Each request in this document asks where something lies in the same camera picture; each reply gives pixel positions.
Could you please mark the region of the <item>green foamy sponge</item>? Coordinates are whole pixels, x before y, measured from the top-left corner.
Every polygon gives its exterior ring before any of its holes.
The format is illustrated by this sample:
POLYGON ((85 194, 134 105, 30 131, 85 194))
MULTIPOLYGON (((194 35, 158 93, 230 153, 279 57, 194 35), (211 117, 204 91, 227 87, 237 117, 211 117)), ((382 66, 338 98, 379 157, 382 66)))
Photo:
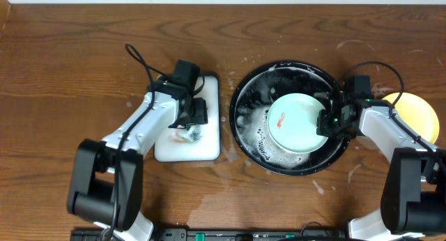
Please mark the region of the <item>green foamy sponge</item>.
POLYGON ((180 143, 193 143, 201 138, 201 126, 193 125, 189 128, 175 129, 173 140, 180 143))

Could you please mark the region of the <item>pale green plate red stain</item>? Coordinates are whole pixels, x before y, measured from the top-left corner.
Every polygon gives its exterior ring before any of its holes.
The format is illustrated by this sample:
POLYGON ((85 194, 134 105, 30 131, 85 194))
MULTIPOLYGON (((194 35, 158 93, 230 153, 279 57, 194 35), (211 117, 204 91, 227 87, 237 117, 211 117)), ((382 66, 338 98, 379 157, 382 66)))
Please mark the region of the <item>pale green plate red stain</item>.
POLYGON ((310 95, 283 95, 268 110, 269 134, 278 146, 287 151, 314 152, 328 140, 316 133, 318 115, 323 109, 323 104, 310 95))

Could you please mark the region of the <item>yellow plate with red stain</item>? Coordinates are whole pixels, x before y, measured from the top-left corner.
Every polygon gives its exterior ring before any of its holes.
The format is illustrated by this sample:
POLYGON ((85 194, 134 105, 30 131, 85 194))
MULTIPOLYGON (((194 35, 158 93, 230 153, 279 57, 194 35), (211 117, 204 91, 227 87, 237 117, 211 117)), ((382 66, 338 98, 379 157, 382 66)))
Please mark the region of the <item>yellow plate with red stain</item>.
POLYGON ((417 134, 435 143, 440 133, 440 123, 433 107, 421 97, 403 93, 395 105, 398 115, 417 134))

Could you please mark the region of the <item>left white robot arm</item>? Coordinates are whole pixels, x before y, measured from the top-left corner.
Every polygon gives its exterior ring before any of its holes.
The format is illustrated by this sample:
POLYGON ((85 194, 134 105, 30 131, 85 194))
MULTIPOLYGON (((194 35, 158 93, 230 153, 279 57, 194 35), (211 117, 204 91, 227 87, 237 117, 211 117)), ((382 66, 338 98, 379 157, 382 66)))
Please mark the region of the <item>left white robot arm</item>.
POLYGON ((194 85, 157 80, 118 129, 77 147, 67 210, 101 227, 98 240, 150 240, 154 225, 141 212, 150 150, 159 162, 218 157, 218 80, 205 76, 194 85))

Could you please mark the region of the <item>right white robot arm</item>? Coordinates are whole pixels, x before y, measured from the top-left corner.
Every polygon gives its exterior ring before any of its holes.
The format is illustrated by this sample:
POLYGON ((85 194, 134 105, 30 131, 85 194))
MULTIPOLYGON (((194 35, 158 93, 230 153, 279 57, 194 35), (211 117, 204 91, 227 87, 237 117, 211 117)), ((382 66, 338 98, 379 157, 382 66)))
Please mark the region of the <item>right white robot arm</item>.
POLYGON ((369 138, 390 163, 379 209, 348 223, 355 240, 445 233, 445 151, 416 134, 385 100, 356 99, 318 114, 317 134, 369 138))

